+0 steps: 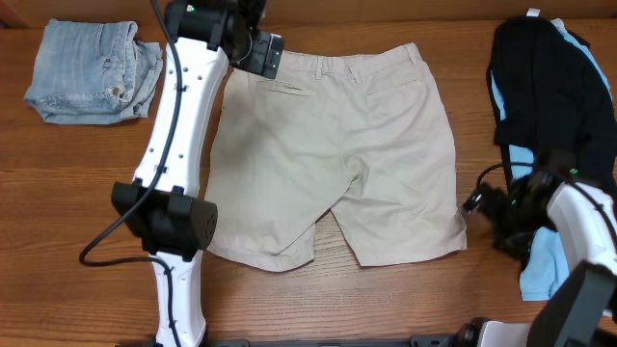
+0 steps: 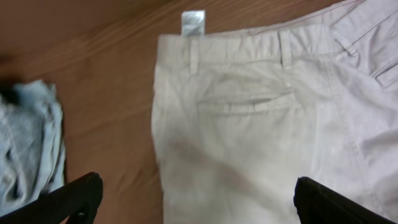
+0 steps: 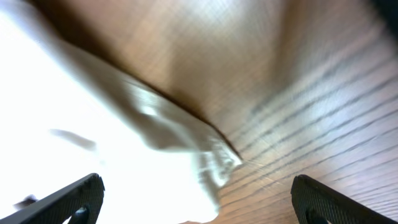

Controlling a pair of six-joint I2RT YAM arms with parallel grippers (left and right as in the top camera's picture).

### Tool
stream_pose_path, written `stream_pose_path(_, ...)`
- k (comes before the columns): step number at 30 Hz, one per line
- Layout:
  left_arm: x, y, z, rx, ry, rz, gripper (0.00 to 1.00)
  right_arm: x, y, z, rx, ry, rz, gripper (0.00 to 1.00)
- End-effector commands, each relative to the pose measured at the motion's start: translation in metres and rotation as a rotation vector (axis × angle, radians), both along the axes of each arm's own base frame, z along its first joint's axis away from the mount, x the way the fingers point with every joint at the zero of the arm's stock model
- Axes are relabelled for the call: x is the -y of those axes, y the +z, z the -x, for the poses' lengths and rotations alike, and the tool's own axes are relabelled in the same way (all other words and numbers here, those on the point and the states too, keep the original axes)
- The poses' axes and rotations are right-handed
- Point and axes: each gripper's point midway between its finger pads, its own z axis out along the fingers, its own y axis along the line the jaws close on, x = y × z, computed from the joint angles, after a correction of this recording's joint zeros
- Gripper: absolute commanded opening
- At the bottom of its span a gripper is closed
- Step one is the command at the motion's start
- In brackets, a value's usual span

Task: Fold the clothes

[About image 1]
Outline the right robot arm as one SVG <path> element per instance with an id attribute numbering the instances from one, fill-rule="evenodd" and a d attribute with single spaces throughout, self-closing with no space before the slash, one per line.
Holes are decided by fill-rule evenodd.
<path id="1" fill-rule="evenodd" d="M 614 198 L 577 171 L 576 159 L 571 152 L 544 151 L 507 192 L 477 180 L 462 210 L 477 210 L 492 223 L 495 247 L 507 249 L 548 227 L 560 236 L 570 275 L 532 323 L 477 317 L 451 338 L 451 345 L 615 345 L 615 334 L 599 326 L 603 316 L 616 314 Z"/>

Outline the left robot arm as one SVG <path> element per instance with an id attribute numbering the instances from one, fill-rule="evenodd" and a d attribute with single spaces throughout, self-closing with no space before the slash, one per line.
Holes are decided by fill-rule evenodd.
<path id="1" fill-rule="evenodd" d="M 112 204 L 152 265 L 159 323 L 152 346 L 203 346 L 201 261 L 217 224 L 200 164 L 214 101 L 230 67 L 273 79 L 284 40 L 258 28 L 265 0 L 174 0 L 155 14 L 168 41 L 166 76 L 147 150 Z"/>

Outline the beige khaki shorts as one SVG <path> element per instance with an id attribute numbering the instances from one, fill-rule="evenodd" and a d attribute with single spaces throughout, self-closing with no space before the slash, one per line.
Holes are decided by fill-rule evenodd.
<path id="1" fill-rule="evenodd" d="M 463 250 L 455 144 L 437 83 L 412 44 L 376 55 L 282 54 L 275 79 L 235 70 L 205 196 L 209 250 L 270 272 L 314 258 L 332 213 L 364 267 Z"/>

